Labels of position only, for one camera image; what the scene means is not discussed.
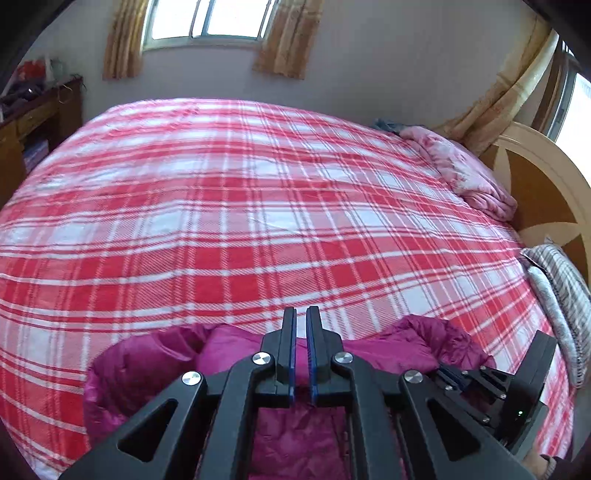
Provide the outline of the person's right hand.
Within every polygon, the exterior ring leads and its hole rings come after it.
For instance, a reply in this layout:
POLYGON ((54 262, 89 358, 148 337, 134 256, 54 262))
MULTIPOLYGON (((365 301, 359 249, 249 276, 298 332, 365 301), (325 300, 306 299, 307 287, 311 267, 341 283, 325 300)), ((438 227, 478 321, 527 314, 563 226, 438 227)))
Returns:
POLYGON ((547 457, 536 451, 530 451, 523 459, 522 465, 537 480, 548 480, 556 470, 557 461, 554 457, 547 457))

